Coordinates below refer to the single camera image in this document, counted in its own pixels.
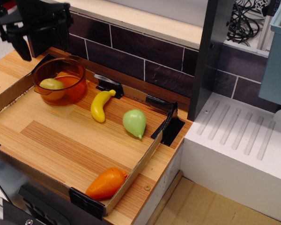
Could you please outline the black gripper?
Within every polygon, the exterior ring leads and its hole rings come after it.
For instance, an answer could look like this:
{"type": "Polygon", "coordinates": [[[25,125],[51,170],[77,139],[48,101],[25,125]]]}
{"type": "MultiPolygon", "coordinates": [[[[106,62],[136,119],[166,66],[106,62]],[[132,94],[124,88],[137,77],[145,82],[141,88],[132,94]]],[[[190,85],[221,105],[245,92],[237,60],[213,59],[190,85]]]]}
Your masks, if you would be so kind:
{"type": "Polygon", "coordinates": [[[0,38],[10,42],[20,57],[31,61],[24,36],[55,29],[63,51],[69,48],[69,28],[74,23],[68,2],[49,3],[43,0],[16,0],[16,10],[7,12],[9,0],[0,0],[0,38]]]}

